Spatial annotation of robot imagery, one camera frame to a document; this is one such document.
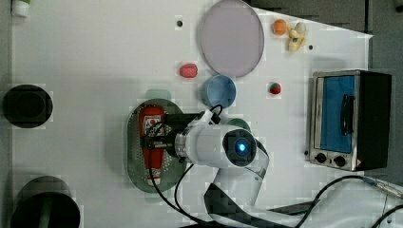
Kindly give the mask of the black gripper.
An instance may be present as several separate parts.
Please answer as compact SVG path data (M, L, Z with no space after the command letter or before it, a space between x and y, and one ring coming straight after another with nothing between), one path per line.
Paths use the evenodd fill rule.
M169 156L176 156L174 133L167 136L143 136L141 146L143 152L151 150L164 150Z

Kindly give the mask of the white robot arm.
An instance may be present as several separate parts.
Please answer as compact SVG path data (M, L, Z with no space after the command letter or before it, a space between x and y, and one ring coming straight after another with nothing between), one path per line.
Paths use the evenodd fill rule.
M281 208L264 211L255 206L269 166L269 155L252 134L233 125L189 124L167 130L157 122L140 129L147 158L157 150L167 152L180 162L218 169L203 198L208 215L221 225L235 228L313 228L308 221L320 197L335 184L359 180L397 199L402 192L384 182L364 176L348 175L331 181L319 190L307 208L287 214Z

